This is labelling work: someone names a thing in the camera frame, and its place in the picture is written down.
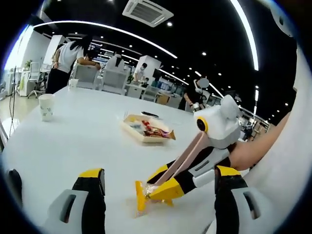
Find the office floor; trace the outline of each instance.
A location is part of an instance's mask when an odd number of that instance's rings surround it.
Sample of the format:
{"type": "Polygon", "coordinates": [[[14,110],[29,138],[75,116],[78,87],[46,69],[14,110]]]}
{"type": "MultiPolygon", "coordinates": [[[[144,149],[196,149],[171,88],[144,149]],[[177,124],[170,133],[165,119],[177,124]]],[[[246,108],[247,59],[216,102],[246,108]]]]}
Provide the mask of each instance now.
{"type": "MultiPolygon", "coordinates": [[[[12,127],[9,103],[10,97],[6,97],[4,100],[0,101],[0,119],[8,135],[10,133],[10,129],[12,134],[14,129],[18,126],[20,122],[23,121],[27,114],[30,113],[36,106],[38,106],[39,101],[35,98],[35,96],[32,96],[28,99],[27,97],[19,97],[16,94],[12,127]]],[[[11,100],[11,110],[13,110],[13,98],[11,100]]]]}

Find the air conditioning vent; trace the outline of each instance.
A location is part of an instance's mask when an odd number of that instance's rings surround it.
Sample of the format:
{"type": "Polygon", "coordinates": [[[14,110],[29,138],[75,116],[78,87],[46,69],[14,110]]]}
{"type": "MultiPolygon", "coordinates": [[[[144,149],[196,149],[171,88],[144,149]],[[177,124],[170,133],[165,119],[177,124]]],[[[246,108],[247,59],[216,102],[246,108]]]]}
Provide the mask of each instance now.
{"type": "Polygon", "coordinates": [[[170,11],[148,0],[129,0],[122,14],[153,28],[174,16],[170,11]]]}

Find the human hand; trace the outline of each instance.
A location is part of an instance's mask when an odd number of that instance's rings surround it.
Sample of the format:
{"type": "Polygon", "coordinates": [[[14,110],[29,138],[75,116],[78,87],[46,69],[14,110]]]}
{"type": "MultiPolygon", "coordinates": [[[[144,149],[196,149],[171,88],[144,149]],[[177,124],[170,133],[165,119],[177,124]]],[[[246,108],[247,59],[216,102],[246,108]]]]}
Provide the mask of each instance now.
{"type": "Polygon", "coordinates": [[[94,66],[95,66],[98,70],[101,69],[101,66],[100,66],[98,63],[96,63],[94,66]]]}
{"type": "Polygon", "coordinates": [[[58,69],[58,68],[59,68],[59,62],[54,62],[53,68],[54,68],[54,69],[58,69]]]}

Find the white shirt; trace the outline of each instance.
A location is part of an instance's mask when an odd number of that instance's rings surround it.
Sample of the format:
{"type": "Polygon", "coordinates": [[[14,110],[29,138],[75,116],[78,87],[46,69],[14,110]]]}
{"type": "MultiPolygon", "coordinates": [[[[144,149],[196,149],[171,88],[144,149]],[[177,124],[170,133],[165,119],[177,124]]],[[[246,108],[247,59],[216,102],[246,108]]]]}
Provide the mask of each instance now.
{"type": "Polygon", "coordinates": [[[74,48],[70,50],[70,46],[74,43],[74,41],[63,45],[60,48],[60,55],[58,59],[58,70],[69,73],[70,67],[78,58],[83,58],[83,48],[74,48]]]}
{"type": "Polygon", "coordinates": [[[117,72],[123,72],[123,68],[125,66],[125,62],[122,59],[119,65],[116,67],[117,58],[121,58],[121,55],[114,55],[112,56],[106,63],[105,69],[106,70],[114,70],[117,72]]]}
{"type": "Polygon", "coordinates": [[[141,70],[141,67],[136,67],[135,73],[137,73],[137,80],[141,81],[144,77],[144,70],[141,70]]]}

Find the black ceiling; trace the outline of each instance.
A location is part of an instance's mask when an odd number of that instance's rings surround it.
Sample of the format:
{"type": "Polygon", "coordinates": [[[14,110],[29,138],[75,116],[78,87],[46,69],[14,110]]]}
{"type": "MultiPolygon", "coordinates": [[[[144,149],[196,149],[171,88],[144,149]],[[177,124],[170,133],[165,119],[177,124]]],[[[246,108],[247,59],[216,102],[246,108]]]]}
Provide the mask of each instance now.
{"type": "MultiPolygon", "coordinates": [[[[103,27],[63,23],[59,32],[67,36],[74,32],[89,34],[94,39],[118,44],[150,56],[158,56],[167,72],[190,82],[207,76],[220,91],[236,90],[242,107],[253,111],[254,90],[259,86],[257,114],[271,118],[277,124],[291,110],[295,92],[293,82],[296,68],[296,43],[275,24],[270,11],[256,0],[239,0],[251,26],[255,40],[259,71],[254,70],[252,53],[243,24],[230,0],[154,0],[174,16],[173,27],[166,23],[151,28],[122,15],[127,0],[52,0],[44,10],[51,20],[83,20],[107,24],[139,35],[175,54],[175,59],[161,50],[129,35],[103,27]]],[[[52,34],[50,26],[37,28],[52,34]]],[[[114,47],[103,45],[114,50],[114,47]]],[[[127,52],[139,58],[138,54],[127,52]]]]}

